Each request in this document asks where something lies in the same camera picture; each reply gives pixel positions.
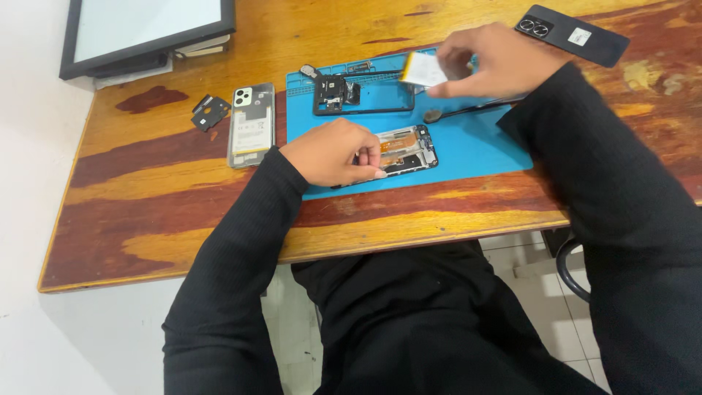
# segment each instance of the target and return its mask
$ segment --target camera lens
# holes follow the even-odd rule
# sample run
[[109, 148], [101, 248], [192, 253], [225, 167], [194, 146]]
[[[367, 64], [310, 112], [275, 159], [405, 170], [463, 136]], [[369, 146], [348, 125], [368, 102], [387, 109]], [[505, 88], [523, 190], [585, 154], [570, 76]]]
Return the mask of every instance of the camera lens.
[[544, 26], [544, 25], [537, 25], [537, 26], [534, 28], [534, 34], [536, 34], [537, 36], [543, 37], [543, 36], [545, 36], [547, 33], [548, 33], [548, 27], [546, 27], [546, 26]]
[[534, 23], [528, 19], [525, 19], [519, 23], [519, 27], [524, 30], [531, 30], [531, 28], [534, 27]]

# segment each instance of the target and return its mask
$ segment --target tiled floor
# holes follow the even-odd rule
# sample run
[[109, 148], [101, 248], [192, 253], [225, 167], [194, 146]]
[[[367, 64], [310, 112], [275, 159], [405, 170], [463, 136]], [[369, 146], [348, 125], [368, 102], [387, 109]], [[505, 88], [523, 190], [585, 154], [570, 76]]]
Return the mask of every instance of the tiled floor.
[[[515, 278], [515, 267], [548, 259], [539, 232], [518, 233], [480, 240], [495, 274], [507, 283], [522, 303], [546, 349], [561, 361], [610, 392], [592, 334], [588, 304], [563, 284], [556, 274]], [[585, 271], [572, 273], [587, 290]], [[267, 296], [261, 298], [263, 316], [286, 395], [306, 395], [319, 386], [322, 343], [314, 305], [295, 283], [290, 266], [278, 266]]]

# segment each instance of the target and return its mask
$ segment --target person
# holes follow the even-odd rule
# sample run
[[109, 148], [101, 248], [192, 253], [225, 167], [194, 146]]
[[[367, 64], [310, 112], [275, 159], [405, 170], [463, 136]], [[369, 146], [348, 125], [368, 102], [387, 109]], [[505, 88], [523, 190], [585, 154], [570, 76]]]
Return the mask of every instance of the person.
[[[702, 389], [702, 217], [572, 63], [504, 25], [454, 32], [434, 97], [531, 92], [498, 125], [544, 165], [585, 250], [611, 390]], [[359, 152], [359, 164], [352, 158]], [[205, 240], [163, 325], [167, 394], [282, 394], [260, 295], [310, 184], [383, 176], [378, 139], [344, 119], [266, 155]], [[322, 315], [316, 394], [602, 393], [546, 351], [474, 242], [292, 265]]]

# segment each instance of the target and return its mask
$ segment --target white wall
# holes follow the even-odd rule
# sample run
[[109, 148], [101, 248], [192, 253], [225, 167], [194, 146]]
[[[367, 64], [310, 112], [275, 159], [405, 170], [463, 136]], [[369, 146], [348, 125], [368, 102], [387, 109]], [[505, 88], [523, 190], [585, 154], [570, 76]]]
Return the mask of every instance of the white wall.
[[181, 280], [36, 291], [93, 97], [87, 79], [58, 79], [68, 3], [1, 6], [0, 394], [157, 394]]

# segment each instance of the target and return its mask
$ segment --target blue silicone repair mat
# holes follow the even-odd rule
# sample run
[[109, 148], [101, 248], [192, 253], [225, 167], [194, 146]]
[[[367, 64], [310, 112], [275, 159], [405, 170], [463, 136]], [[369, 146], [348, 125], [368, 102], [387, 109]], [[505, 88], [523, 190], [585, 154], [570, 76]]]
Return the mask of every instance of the blue silicone repair mat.
[[[421, 52], [434, 53], [435, 48], [425, 49]], [[369, 59], [372, 62], [371, 71], [402, 69], [405, 57], [405, 53], [399, 53]], [[364, 62], [366, 61], [358, 60], [327, 67], [313, 66], [322, 74], [328, 75], [345, 72], [347, 67]], [[344, 110], [400, 108], [409, 104], [410, 96], [404, 85], [397, 81], [397, 74], [354, 77], [349, 78], [349, 80], [361, 84], [361, 103], [359, 105], [344, 105]], [[299, 137], [312, 127], [336, 118], [335, 116], [312, 114], [314, 84], [304, 74], [300, 72], [288, 73], [286, 90], [288, 141]], [[437, 99], [422, 92], [416, 95], [412, 111], [346, 115], [344, 117], [367, 127], [373, 133], [380, 133], [423, 124], [424, 112], [429, 109], [449, 112], [488, 100], [485, 98]], [[504, 105], [480, 112], [454, 115], [427, 125], [439, 158], [439, 164], [433, 169], [415, 171], [414, 173], [339, 189], [312, 186], [303, 199], [327, 198], [530, 169], [533, 164], [529, 154], [495, 125], [509, 109], [508, 105]]]

